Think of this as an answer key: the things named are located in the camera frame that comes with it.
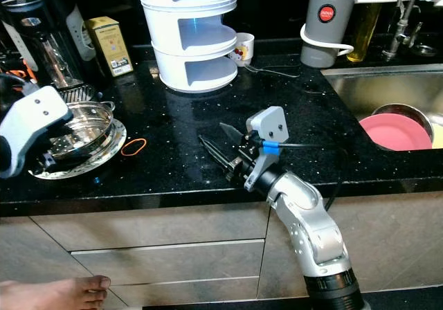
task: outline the stainless steel sink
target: stainless steel sink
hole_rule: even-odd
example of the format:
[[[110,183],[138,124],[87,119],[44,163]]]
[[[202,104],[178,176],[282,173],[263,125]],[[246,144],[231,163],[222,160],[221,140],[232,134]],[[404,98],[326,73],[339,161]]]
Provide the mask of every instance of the stainless steel sink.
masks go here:
[[[443,64],[327,69],[322,74],[361,120],[384,104],[409,104],[443,125]]]

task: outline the coffee maker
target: coffee maker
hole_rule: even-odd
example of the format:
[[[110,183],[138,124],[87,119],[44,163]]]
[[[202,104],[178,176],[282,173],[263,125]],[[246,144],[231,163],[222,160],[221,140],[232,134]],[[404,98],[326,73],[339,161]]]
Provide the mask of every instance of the coffee maker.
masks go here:
[[[3,25],[39,84],[60,91],[103,74],[74,0],[0,0]]]

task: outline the gray cylinder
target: gray cylinder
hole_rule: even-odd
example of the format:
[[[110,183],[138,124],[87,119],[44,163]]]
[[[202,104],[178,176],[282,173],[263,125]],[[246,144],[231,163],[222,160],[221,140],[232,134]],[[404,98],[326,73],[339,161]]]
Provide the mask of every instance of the gray cylinder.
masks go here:
[[[340,44],[355,0],[309,0],[306,36],[318,42]],[[338,50],[303,44],[301,62],[313,68],[329,68]]]

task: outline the yellow box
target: yellow box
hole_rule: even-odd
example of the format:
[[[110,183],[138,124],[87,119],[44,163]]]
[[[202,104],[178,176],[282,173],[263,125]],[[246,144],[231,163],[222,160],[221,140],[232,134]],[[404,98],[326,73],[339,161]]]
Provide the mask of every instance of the yellow box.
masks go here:
[[[118,22],[109,17],[88,19],[86,26],[96,48],[106,59],[113,77],[133,71]]]

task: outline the black wall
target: black wall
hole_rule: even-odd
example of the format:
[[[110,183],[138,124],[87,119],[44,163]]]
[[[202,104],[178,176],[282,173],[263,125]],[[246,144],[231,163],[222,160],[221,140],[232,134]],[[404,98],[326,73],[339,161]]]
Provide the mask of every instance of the black wall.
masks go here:
[[[237,9],[226,14],[224,22],[237,32],[253,33],[257,39],[299,37],[307,4],[308,0],[238,0]],[[443,32],[443,10],[424,2],[418,4],[422,13],[419,16],[414,11],[411,21],[420,18],[423,31]],[[85,19],[105,15],[118,20],[127,44],[150,42],[140,0],[78,0],[78,5]],[[376,32],[386,32],[395,20],[393,3],[383,5]]]

